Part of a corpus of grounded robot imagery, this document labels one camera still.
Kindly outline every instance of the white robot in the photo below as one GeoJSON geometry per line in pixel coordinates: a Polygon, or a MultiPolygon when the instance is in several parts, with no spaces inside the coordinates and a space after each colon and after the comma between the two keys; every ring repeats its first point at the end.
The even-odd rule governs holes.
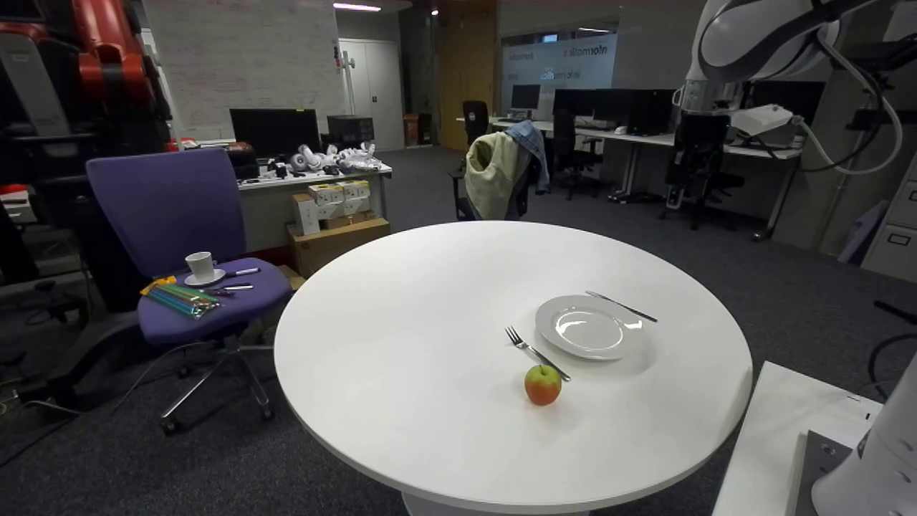
{"type": "MultiPolygon", "coordinates": [[[[791,76],[813,66],[818,57],[840,62],[861,89],[867,80],[836,47],[846,13],[871,0],[707,0],[695,33],[689,70],[678,89],[684,118],[715,110],[715,100],[727,100],[741,80],[791,76]]],[[[890,155],[867,169],[843,169],[843,175],[883,172],[899,151],[903,128],[893,106],[883,98],[883,108],[893,126],[890,155]]],[[[767,132],[774,126],[800,122],[813,148],[834,164],[816,133],[778,106],[732,110],[730,122],[745,132],[767,132]]],[[[912,516],[917,512],[917,358],[899,377],[886,409],[860,446],[811,493],[818,516],[912,516]]]]}

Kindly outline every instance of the apple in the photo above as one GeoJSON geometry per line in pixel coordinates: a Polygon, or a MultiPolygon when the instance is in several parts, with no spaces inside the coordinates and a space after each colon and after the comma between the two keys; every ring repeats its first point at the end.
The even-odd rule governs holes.
{"type": "Polygon", "coordinates": [[[535,364],[525,374],[525,393],[539,406],[553,404],[560,396],[560,374],[548,364],[535,364]]]}

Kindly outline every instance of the gray carpet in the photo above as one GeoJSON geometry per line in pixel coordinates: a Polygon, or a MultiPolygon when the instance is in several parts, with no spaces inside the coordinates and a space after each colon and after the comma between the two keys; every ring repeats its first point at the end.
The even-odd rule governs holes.
{"type": "MultiPolygon", "coordinates": [[[[452,219],[444,172],[457,164],[456,155],[413,148],[384,158],[399,172],[390,181],[394,229],[452,219]]],[[[752,244],[748,229],[701,225],[689,231],[684,219],[656,215],[658,205],[615,205],[595,195],[573,199],[532,195],[528,219],[601,231],[681,265],[727,303],[748,336],[757,366],[775,361],[873,396],[864,356],[871,343],[909,327],[873,308],[871,301],[917,308],[917,287],[778,244],[752,244]]],[[[158,430],[158,409],[187,387],[169,368],[162,364],[152,384],[119,404],[108,400],[75,417],[5,465],[0,470],[2,512],[403,512],[399,493],[327,454],[297,430],[288,409],[262,424],[238,374],[227,374],[191,406],[199,417],[188,432],[166,439],[158,430]]],[[[111,374],[108,384],[118,377],[122,387],[132,373],[138,366],[111,374]]],[[[599,512],[705,516],[727,453],[730,444],[665,493],[599,512]]]]}

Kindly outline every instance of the plate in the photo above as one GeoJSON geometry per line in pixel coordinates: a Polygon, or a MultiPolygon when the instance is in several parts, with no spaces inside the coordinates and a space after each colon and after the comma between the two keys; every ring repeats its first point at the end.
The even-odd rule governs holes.
{"type": "Polygon", "coordinates": [[[592,294],[558,294],[539,307],[535,331],[569,356],[615,361],[629,343],[644,337],[646,327],[642,317],[609,301],[592,294]]]}
{"type": "Polygon", "coordinates": [[[212,277],[187,275],[182,282],[187,287],[207,287],[207,282],[218,282],[221,277],[227,277],[227,270],[212,270],[212,277]]]}

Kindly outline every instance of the box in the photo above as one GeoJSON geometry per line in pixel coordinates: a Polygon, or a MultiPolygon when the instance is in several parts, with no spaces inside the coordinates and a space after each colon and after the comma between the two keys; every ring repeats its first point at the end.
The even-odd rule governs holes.
{"type": "Polygon", "coordinates": [[[384,217],[356,219],[317,234],[301,234],[295,225],[288,225],[288,245],[295,270],[308,277],[338,255],[384,234],[390,234],[390,222],[384,217]]]}
{"type": "Polygon", "coordinates": [[[317,234],[320,217],[317,217],[317,199],[311,195],[293,195],[293,211],[295,211],[295,229],[301,234],[317,234]]]}

